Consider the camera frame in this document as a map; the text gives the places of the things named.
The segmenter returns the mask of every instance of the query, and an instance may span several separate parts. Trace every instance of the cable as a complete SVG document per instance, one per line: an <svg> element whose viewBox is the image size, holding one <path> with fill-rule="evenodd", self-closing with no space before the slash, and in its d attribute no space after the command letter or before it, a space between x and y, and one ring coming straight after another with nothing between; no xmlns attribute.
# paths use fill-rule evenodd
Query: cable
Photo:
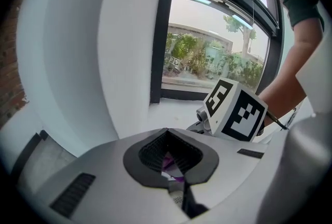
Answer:
<svg viewBox="0 0 332 224"><path fill-rule="evenodd" d="M266 115L273 121L275 122L277 125L279 125L282 129L284 130L288 130L288 128L286 126L284 126L282 123L280 123L280 121L278 120L278 118L276 116L274 116L271 112L269 112L268 110L266 111Z"/></svg>

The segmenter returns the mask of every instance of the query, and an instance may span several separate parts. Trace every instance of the black window frame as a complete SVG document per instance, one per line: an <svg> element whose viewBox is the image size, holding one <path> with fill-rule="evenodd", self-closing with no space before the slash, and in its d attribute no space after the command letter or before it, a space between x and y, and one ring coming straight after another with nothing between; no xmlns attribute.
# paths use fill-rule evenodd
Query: black window frame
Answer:
<svg viewBox="0 0 332 224"><path fill-rule="evenodd" d="M277 19L260 0L227 1L239 7L249 17L254 13L255 23L257 23L270 38L262 76L255 92L259 94L276 77L281 63L284 39L284 17L280 0L272 0L274 2L269 0L270 2L268 2L268 5L275 4ZM161 87L171 4L172 0L159 0L158 2L151 63L150 103L159 103L162 97L202 101L207 93L163 89Z"/></svg>

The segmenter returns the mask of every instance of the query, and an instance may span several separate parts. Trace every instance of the brick wall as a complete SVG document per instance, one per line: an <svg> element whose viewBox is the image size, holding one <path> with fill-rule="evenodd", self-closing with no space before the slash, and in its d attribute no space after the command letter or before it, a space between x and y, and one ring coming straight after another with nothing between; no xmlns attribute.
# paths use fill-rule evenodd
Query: brick wall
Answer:
<svg viewBox="0 0 332 224"><path fill-rule="evenodd" d="M0 24L0 128L25 104L16 56L17 18L22 0L13 0Z"/></svg>

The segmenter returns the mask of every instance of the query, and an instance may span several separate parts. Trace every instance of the forearm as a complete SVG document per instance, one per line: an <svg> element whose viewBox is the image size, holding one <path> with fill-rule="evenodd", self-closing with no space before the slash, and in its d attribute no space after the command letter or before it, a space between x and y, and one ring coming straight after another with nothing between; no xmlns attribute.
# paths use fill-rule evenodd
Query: forearm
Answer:
<svg viewBox="0 0 332 224"><path fill-rule="evenodd" d="M322 39L319 19L308 19L294 26L295 44L290 49L275 80L259 97L268 104L268 109L277 118L296 107L305 97L296 73L302 68ZM272 120L266 117L265 125Z"/></svg>

